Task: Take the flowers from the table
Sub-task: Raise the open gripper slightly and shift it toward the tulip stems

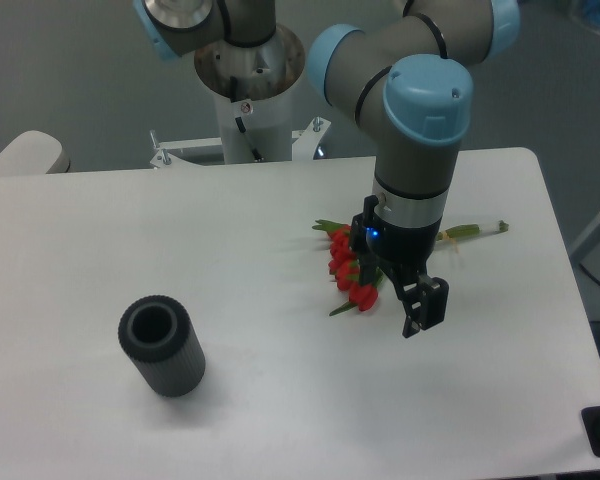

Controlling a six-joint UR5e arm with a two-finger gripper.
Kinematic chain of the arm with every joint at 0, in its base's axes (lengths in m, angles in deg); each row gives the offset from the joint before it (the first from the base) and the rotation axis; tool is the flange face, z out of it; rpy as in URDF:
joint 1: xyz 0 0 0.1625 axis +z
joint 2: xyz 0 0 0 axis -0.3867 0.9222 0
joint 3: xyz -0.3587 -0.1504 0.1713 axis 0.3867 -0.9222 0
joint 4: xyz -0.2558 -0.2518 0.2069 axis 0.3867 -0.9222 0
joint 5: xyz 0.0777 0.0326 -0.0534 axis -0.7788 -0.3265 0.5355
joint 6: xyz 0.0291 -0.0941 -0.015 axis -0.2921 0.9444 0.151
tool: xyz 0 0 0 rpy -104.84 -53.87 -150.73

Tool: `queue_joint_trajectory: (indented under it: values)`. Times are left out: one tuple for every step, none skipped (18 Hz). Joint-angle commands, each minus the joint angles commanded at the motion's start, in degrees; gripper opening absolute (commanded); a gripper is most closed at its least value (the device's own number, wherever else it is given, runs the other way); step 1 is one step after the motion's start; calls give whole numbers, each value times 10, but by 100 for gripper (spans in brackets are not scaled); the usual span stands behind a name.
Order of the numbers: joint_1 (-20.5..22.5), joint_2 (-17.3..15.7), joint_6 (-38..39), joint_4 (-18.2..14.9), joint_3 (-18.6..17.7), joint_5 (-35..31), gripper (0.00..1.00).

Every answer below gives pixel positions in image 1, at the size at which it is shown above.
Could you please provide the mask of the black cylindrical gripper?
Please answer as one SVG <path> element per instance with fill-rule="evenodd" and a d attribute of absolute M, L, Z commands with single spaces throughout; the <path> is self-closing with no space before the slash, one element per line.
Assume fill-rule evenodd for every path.
<path fill-rule="evenodd" d="M 404 338 L 444 321 L 449 284 L 427 275 L 426 262 L 433 251 L 440 221 L 423 228 L 403 228 L 376 212 L 377 195 L 364 199 L 363 210 L 352 218 L 349 246 L 359 263 L 358 283 L 370 285 L 379 268 L 394 284 L 405 311 Z"/>

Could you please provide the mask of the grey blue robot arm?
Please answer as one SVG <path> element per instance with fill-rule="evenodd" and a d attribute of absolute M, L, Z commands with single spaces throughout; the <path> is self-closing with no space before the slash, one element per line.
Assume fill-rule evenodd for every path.
<path fill-rule="evenodd" d="M 449 287 L 426 263 L 470 123 L 468 69 L 515 42 L 518 4 L 409 1 L 377 32 L 338 24 L 309 48 L 272 1 L 137 1 L 134 10 L 162 57 L 193 56 L 216 98 L 227 163 L 290 158 L 285 96 L 301 77 L 376 143 L 373 190 L 351 226 L 361 282 L 388 277 L 405 337 L 441 323 Z"/>

